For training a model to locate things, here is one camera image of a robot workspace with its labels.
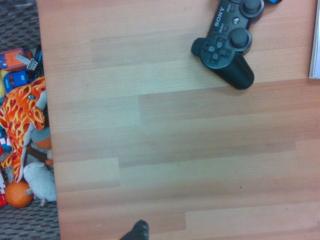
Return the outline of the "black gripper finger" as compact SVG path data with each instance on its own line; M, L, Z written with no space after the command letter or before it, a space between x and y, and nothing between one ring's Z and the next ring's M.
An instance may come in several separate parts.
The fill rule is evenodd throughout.
M149 225L141 219L120 240L149 240L149 238Z

